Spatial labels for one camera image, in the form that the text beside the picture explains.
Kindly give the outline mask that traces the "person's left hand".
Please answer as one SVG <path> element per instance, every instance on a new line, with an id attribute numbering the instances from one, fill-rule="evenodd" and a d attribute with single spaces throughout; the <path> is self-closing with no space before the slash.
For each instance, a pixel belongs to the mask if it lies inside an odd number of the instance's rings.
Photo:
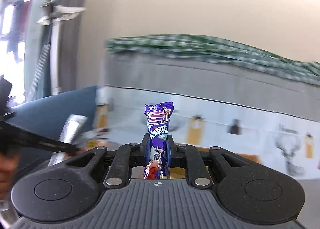
<path id="1" fill-rule="evenodd" d="M 6 156 L 1 154 L 1 166 L 0 166 L 0 199 L 1 200 L 4 200 L 9 193 L 19 160 L 20 160 L 19 155 Z"/>

